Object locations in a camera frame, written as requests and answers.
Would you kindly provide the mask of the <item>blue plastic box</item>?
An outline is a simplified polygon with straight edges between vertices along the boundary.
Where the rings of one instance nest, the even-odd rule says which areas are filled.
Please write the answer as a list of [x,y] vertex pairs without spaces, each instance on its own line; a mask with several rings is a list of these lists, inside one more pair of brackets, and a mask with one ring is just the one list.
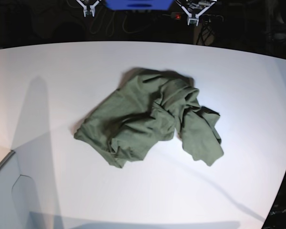
[[106,0],[112,10],[168,10],[173,0]]

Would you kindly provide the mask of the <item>black power strip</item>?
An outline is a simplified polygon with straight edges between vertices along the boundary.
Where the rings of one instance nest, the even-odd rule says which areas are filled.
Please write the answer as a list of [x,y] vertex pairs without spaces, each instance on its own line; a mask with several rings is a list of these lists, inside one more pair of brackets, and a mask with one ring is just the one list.
[[222,20],[224,19],[223,16],[221,15],[209,14],[209,13],[204,13],[201,15],[193,15],[192,17],[189,17],[187,14],[181,13],[181,12],[172,12],[172,13],[162,14],[162,16],[169,17],[173,20],[180,20],[183,17],[183,15],[185,15],[186,20],[189,21],[189,24],[198,23],[201,20],[210,21],[211,17],[220,18]]

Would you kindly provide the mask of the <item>green t-shirt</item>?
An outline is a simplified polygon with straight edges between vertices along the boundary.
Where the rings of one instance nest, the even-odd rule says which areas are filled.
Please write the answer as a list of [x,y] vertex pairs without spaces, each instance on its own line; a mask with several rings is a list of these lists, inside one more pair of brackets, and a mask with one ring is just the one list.
[[74,138],[122,168],[178,134],[193,160],[211,166],[224,154],[215,128],[220,115],[201,106],[198,95],[193,81],[177,72],[140,69],[85,118]]

